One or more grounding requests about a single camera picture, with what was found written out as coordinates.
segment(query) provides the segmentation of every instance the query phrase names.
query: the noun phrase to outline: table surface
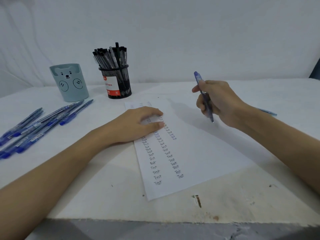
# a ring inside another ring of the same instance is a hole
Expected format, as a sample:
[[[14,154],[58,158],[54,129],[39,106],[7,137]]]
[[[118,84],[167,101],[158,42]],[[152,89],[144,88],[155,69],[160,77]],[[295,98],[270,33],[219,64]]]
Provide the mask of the table surface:
[[[58,126],[23,154],[0,161],[0,188],[48,160],[90,130],[125,111],[124,102],[196,97],[194,82],[132,84],[125,99],[107,97],[104,86],[89,86],[94,103],[66,126]],[[278,113],[278,119],[320,139],[320,82],[314,79],[230,81],[252,106]],[[0,99],[0,133],[31,111],[50,113],[63,105],[56,87],[29,88]],[[180,192],[147,201],[133,143],[99,153],[74,180],[49,218],[104,219],[151,222],[260,222],[320,224],[320,197],[278,159],[252,141],[228,143],[255,162]],[[202,207],[193,195],[198,194]]]

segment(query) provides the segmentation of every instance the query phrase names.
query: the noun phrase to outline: pile of blue pens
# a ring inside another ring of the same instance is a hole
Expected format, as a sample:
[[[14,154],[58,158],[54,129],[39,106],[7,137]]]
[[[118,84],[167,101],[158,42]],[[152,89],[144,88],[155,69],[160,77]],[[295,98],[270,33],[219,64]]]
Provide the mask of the pile of blue pens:
[[[119,47],[118,42],[115,43],[115,47],[95,49],[92,53],[95,61],[103,69],[115,69],[127,65],[127,48]]]
[[[12,138],[20,136],[20,138],[0,151],[0,159],[8,158],[15,152],[24,152],[26,149],[44,137],[56,125],[65,125],[69,123],[81,110],[89,106],[92,101],[93,99],[83,104],[84,100],[82,100],[77,103],[63,106],[62,108],[34,122],[34,120],[39,118],[43,113],[42,108],[37,109],[0,137],[0,146],[2,146]]]

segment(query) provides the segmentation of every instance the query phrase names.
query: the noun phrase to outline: light blue bear cup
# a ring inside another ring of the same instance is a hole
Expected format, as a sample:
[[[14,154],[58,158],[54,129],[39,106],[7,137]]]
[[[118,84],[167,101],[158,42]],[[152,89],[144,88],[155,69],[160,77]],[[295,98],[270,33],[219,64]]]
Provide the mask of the light blue bear cup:
[[[50,71],[64,101],[76,102],[89,97],[79,64],[54,65],[50,67]]]

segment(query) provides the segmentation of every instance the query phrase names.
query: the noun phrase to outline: hand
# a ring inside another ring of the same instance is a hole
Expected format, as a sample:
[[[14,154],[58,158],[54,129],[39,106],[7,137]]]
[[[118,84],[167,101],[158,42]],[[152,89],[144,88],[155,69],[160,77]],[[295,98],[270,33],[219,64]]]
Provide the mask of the hand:
[[[199,92],[200,89],[208,93],[206,96],[210,97],[208,100],[210,100],[212,112],[218,115],[226,125],[237,128],[241,122],[241,113],[250,106],[235,94],[226,81],[200,80],[199,85],[196,85],[192,92]],[[196,104],[201,112],[208,116],[201,94]]]
[[[119,117],[95,129],[94,133],[105,143],[105,147],[113,143],[134,141],[165,126],[164,122],[141,124],[142,120],[153,115],[161,116],[163,113],[152,107],[128,109]]]

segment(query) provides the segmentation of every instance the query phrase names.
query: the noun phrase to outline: black mesh pen holder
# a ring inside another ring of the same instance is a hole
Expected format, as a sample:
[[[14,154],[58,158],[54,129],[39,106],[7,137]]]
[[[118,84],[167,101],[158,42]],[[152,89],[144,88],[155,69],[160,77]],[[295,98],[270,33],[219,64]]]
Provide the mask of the black mesh pen holder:
[[[99,67],[99,70],[102,72],[103,80],[106,84],[106,90],[109,98],[123,99],[132,94],[128,67],[129,65],[114,69],[104,69]]]

